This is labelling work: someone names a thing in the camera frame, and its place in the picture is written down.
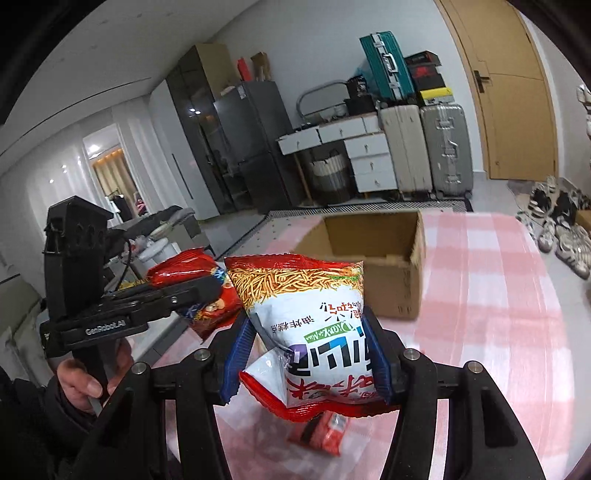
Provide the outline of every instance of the hand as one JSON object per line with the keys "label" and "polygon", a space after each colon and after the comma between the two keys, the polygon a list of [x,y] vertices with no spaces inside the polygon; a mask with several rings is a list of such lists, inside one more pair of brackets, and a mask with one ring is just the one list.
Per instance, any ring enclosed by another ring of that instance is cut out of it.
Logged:
{"label": "hand", "polygon": [[[119,344],[116,356],[117,373],[107,385],[107,392],[112,395],[127,370],[134,364],[131,347],[126,339]],[[86,373],[84,365],[78,360],[69,358],[57,367],[57,379],[73,407],[86,413],[93,413],[88,397],[100,398],[103,389],[96,378]]]}

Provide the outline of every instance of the white cabinet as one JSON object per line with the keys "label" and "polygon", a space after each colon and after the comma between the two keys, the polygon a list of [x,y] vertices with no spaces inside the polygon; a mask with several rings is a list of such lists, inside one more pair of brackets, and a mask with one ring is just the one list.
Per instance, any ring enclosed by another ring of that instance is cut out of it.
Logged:
{"label": "white cabinet", "polygon": [[398,185],[394,175],[384,175],[381,172],[355,175],[357,189],[363,192],[378,192],[380,190],[396,190]]}
{"label": "white cabinet", "polygon": [[379,126],[378,114],[373,113],[372,115],[366,115],[363,117],[363,124],[365,125],[365,131],[369,134],[376,134],[381,132],[382,129]]}
{"label": "white cabinet", "polygon": [[374,157],[352,158],[351,165],[353,166],[353,173],[355,173],[356,176],[378,172],[390,176],[394,175],[392,158],[388,154],[376,155]]}
{"label": "white cabinet", "polygon": [[351,118],[323,125],[318,129],[322,143],[336,142],[345,138],[365,135],[365,124],[363,118]]}
{"label": "white cabinet", "polygon": [[316,127],[286,135],[285,137],[280,138],[278,143],[279,148],[284,155],[322,145]]}
{"label": "white cabinet", "polygon": [[364,135],[345,140],[349,158],[369,157],[370,155],[389,154],[388,140],[385,134]]}

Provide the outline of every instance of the cardboard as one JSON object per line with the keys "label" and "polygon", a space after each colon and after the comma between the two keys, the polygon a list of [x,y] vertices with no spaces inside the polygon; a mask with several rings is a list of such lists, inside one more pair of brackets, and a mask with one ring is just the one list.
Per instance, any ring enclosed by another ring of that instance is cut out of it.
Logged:
{"label": "cardboard", "polygon": [[319,260],[363,260],[365,304],[377,316],[409,319],[421,307],[425,251],[420,212],[326,217],[292,250]]}
{"label": "cardboard", "polygon": [[576,222],[588,232],[591,231],[591,210],[579,210]]}

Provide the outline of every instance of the suitcase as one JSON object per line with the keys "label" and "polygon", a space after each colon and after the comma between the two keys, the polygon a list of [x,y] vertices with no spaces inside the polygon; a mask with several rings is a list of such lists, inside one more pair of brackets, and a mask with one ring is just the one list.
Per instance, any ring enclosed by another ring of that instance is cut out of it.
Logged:
{"label": "suitcase", "polygon": [[379,115],[394,163],[398,190],[432,192],[427,144],[417,105],[385,108]]}
{"label": "suitcase", "polygon": [[380,95],[392,100],[414,95],[413,80],[392,32],[373,33],[360,40]]}
{"label": "suitcase", "polygon": [[425,106],[421,120],[437,197],[470,196],[474,176],[464,110],[459,105],[443,103]]}

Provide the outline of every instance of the table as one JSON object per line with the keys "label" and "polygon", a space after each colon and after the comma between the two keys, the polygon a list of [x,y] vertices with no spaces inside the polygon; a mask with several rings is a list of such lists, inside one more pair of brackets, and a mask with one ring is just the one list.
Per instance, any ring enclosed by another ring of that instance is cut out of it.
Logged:
{"label": "table", "polygon": [[[415,321],[380,319],[383,327],[434,362],[483,363],[530,438],[546,478],[563,479],[573,418],[573,367],[558,298],[538,249],[509,216],[444,212],[424,213],[423,218],[427,258],[421,314]],[[290,219],[281,232],[275,230],[265,252],[288,251],[319,220]],[[240,253],[261,253],[248,248],[243,245]],[[159,365],[177,362],[201,344],[196,334],[186,332]],[[439,402],[431,479],[443,476],[446,403]],[[168,445],[178,456],[173,403],[167,411]],[[378,479],[398,415],[353,419],[342,456],[330,458],[286,442],[290,425],[266,411],[244,387],[215,412],[235,479],[294,480]]]}

